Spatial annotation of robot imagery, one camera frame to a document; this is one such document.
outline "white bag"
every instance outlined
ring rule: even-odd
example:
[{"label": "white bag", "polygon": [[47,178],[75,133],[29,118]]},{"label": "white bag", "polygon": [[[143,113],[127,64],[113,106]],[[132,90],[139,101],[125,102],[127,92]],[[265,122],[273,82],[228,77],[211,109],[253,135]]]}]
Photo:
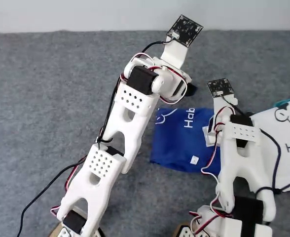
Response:
[{"label": "white bag", "polygon": [[276,189],[287,186],[284,192],[290,191],[290,101],[252,118],[263,130],[262,155],[271,186]]}]

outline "blue drawstring bag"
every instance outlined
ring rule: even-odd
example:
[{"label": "blue drawstring bag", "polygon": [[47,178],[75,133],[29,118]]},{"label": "blue drawstring bag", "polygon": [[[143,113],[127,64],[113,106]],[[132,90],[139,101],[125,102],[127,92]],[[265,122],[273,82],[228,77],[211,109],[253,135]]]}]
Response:
[{"label": "blue drawstring bag", "polygon": [[[150,162],[184,172],[201,172],[214,151],[214,147],[206,147],[202,131],[213,115],[214,111],[206,108],[159,108]],[[219,174],[219,147],[205,171]]]}]

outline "carpet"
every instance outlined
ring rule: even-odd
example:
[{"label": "carpet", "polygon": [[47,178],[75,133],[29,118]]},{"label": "carpet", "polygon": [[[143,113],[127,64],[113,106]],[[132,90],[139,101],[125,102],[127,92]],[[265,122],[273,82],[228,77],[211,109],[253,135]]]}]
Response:
[{"label": "carpet", "polygon": [[[118,75],[136,52],[164,38],[146,31],[0,34],[0,237],[16,236],[25,205],[89,151]],[[268,109],[290,97],[290,31],[203,31],[183,70],[198,91],[175,107],[212,107],[206,82],[225,77],[241,109]],[[153,118],[131,170],[113,187],[101,221],[106,236],[169,237],[190,220],[189,210],[215,196],[212,177],[149,163]],[[122,148],[122,136],[114,146]],[[57,225],[49,209],[64,195],[67,175],[26,212],[21,236],[45,237]],[[234,185],[252,195],[244,180]],[[290,237],[290,193],[276,196],[276,205],[274,236]]]}]

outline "black circuit board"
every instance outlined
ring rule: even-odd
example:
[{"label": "black circuit board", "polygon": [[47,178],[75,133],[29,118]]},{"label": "black circuit board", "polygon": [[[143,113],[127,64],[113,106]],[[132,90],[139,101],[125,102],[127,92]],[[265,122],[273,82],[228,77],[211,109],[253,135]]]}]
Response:
[{"label": "black circuit board", "polygon": [[208,87],[213,98],[234,94],[234,90],[226,78],[209,81]]},{"label": "black circuit board", "polygon": [[167,32],[167,35],[189,47],[202,29],[203,26],[181,15]]}]

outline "white wall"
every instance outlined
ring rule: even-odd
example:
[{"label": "white wall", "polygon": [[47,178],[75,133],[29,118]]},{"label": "white wall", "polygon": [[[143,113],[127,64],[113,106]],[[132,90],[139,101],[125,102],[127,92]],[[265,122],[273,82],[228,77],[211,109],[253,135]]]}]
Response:
[{"label": "white wall", "polygon": [[0,0],[0,32],[167,30],[180,14],[205,30],[290,30],[290,0]]}]

